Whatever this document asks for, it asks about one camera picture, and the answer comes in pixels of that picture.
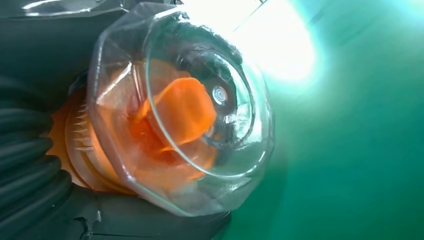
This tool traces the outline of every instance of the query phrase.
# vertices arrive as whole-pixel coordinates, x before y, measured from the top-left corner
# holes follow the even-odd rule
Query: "clear plastic cover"
[[[259,70],[202,11],[138,4],[100,36],[88,78],[92,165],[180,216],[238,208],[273,148]]]

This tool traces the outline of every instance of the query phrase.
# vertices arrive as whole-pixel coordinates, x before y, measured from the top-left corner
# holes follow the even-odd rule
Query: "orange plastic part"
[[[209,169],[216,149],[200,138],[213,126],[217,113],[205,86],[193,77],[178,78],[153,96],[153,102],[170,138],[199,167]],[[204,175],[175,152],[159,127],[149,100],[129,115],[128,123],[132,137],[148,158],[144,160],[148,167],[135,171],[141,183],[172,190]],[[163,169],[162,174],[147,170],[158,168]]]

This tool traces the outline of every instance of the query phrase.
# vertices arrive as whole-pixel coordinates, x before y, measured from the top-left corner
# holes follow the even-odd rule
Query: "black rubber hose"
[[[59,205],[71,177],[56,156],[45,156],[52,140],[40,137],[53,124],[47,104],[30,87],[0,77],[0,239],[8,239]]]

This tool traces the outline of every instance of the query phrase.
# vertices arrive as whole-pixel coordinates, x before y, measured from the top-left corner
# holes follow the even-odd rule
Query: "transparent plastic dome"
[[[137,5],[100,36],[88,78],[96,172],[180,216],[238,208],[273,148],[259,70],[199,16]]]

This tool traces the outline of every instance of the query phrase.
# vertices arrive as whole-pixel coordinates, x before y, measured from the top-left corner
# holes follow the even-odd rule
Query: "bright light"
[[[311,37],[286,0],[266,1],[235,35],[237,46],[272,78],[302,83],[312,73],[316,53]]]

